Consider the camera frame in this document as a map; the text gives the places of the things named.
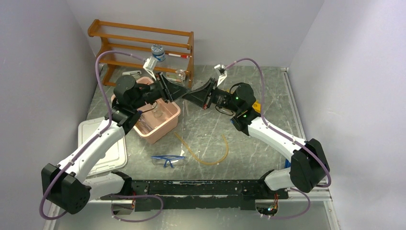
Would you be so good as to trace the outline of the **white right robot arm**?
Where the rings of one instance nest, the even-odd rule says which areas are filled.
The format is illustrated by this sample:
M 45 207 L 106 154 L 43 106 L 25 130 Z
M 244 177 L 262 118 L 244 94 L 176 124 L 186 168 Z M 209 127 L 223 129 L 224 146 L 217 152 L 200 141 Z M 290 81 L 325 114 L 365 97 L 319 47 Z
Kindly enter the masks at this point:
M 204 86 L 185 94 L 183 99 L 203 109 L 214 104 L 231 111 L 231 123 L 236 130 L 268 144 L 291 164 L 288 169 L 274 170 L 264 175 L 264 182 L 258 186 L 263 198 L 271 198 L 282 188 L 295 187 L 309 193 L 320 185 L 329 173 L 329 165 L 318 140 L 298 138 L 267 121 L 253 108 L 256 98 L 249 84 L 235 84 L 233 92 L 221 90 L 215 84 L 211 78 Z

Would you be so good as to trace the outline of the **small glass jar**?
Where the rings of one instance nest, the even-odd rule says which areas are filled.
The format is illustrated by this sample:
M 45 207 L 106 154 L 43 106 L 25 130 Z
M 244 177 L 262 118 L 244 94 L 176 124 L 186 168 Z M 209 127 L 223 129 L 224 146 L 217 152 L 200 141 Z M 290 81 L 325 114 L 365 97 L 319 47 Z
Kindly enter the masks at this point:
M 160 119 L 163 116 L 163 108 L 161 103 L 157 103 L 154 109 L 152 110 L 154 118 Z

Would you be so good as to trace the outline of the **clear glass flask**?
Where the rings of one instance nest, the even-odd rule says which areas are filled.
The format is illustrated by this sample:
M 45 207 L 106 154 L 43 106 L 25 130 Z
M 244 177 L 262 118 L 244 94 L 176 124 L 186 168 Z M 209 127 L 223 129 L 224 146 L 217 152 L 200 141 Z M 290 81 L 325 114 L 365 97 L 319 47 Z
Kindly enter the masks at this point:
M 180 82 L 181 84 L 184 84 L 185 79 L 186 79 L 186 73 L 184 70 L 179 69 L 175 71 L 176 73 L 176 82 Z

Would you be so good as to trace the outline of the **blue safety glasses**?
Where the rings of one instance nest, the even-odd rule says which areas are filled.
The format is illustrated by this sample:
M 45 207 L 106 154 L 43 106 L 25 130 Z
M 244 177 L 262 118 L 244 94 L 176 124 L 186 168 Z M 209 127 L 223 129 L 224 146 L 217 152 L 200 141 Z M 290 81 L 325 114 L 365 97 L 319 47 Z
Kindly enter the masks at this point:
M 176 166 L 184 165 L 186 162 L 186 157 L 179 155 L 158 155 L 152 156 L 151 161 L 155 166 L 162 166 L 163 168 L 175 168 Z

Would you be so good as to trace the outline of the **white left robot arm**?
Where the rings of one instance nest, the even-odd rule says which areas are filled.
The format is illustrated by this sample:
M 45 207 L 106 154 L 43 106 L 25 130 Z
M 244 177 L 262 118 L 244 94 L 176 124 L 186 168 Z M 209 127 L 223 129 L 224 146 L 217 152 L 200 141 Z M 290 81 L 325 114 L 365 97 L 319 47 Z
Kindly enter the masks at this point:
M 158 100 L 173 102 L 191 90 L 169 81 L 161 72 L 150 84 L 137 82 L 134 77 L 118 78 L 114 88 L 115 99 L 107 105 L 108 112 L 100 126 L 72 154 L 57 165 L 47 164 L 41 171 L 43 197 L 40 214 L 45 201 L 62 208 L 65 213 L 76 214 L 90 201 L 103 196 L 127 199 L 133 195 L 132 178 L 122 172 L 87 179 L 95 164 L 107 150 L 122 139 L 135 126 L 143 111 L 141 107 Z

